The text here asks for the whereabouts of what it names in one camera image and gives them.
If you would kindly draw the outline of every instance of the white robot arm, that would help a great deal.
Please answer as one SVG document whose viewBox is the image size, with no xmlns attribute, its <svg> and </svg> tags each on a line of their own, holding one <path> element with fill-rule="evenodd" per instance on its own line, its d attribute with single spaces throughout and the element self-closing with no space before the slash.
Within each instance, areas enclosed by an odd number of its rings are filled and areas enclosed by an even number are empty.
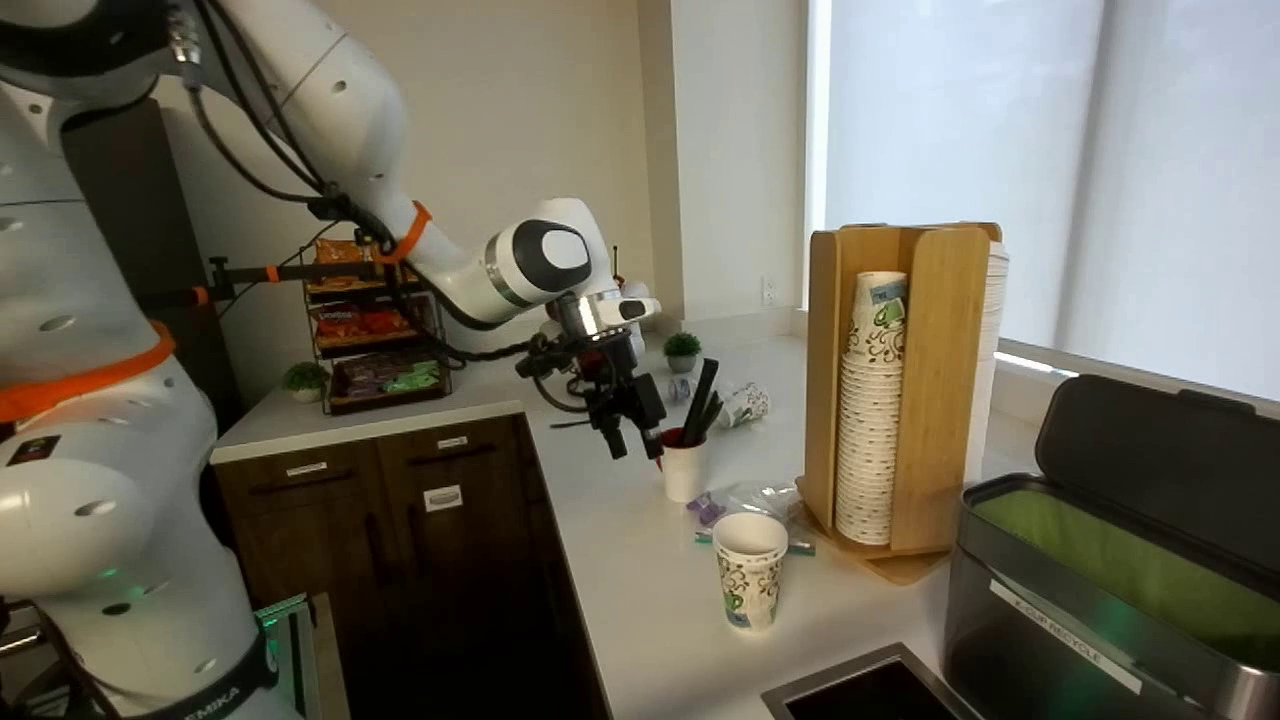
<svg viewBox="0 0 1280 720">
<path fill-rule="evenodd" d="M 616 455 L 621 414 L 645 442 L 659 418 L 652 381 L 633 372 L 656 303 L 621 288 L 579 200 L 546 200 L 464 254 L 397 187 L 397 84 L 309 0 L 0 0 L 0 596 L 58 628 L 101 712 L 293 716 L 265 686 L 237 556 L 196 499 L 213 406 L 58 155 L 64 121 L 124 109 L 162 73 L 191 98 L 220 87 L 246 109 L 299 172 L 293 196 L 413 264 L 464 325 L 544 303 L 518 372 L 583 372 Z"/>
</svg>

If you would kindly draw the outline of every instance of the dark wood cabinet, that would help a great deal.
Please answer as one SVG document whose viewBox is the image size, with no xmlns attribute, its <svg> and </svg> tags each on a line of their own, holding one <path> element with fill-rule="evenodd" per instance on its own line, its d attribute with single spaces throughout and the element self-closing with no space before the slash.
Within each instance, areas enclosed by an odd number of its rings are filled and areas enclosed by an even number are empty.
<svg viewBox="0 0 1280 720">
<path fill-rule="evenodd" d="M 220 465 L 216 480 L 252 600 L 333 596 L 355 716 L 600 716 L 524 414 Z"/>
</svg>

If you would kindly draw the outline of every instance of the paper cup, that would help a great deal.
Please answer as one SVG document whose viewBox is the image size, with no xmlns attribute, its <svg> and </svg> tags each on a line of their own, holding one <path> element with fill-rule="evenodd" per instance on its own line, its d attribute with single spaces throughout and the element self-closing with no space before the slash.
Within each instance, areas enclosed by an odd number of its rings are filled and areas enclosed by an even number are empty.
<svg viewBox="0 0 1280 720">
<path fill-rule="evenodd" d="M 786 556 L 786 527 L 759 510 L 729 510 L 712 527 L 719 564 L 723 620 L 736 632 L 764 632 L 781 602 L 781 559 Z"/>
<path fill-rule="evenodd" d="M 656 435 L 664 455 L 664 490 L 670 503 L 686 503 L 704 490 L 704 442 L 686 442 L 680 428 Z"/>
</svg>

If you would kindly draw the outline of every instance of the cup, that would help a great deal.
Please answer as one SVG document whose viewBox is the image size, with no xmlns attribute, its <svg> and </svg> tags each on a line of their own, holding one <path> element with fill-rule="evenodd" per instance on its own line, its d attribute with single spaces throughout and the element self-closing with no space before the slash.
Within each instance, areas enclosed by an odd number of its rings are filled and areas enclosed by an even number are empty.
<svg viewBox="0 0 1280 720">
<path fill-rule="evenodd" d="M 712 527 L 723 620 L 736 632 L 767 632 L 781 602 L 786 527 L 764 510 L 729 510 Z"/>
<path fill-rule="evenodd" d="M 666 428 L 656 435 L 664 490 L 670 503 L 686 503 L 704 490 L 704 442 L 686 439 L 685 428 Z"/>
</svg>

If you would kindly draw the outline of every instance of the cabinet door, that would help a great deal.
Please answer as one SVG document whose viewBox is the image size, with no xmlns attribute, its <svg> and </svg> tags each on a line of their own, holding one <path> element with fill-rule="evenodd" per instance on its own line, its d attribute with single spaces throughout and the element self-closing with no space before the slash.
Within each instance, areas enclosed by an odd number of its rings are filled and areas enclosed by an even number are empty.
<svg viewBox="0 0 1280 720">
<path fill-rule="evenodd" d="M 422 652 L 503 643 L 544 622 L 539 534 L 517 418 L 378 439 L 402 548 L 402 612 Z"/>
<path fill-rule="evenodd" d="M 223 465 L 220 490 L 252 600 L 329 591 L 343 661 L 374 656 L 391 540 L 371 442 Z"/>
</svg>

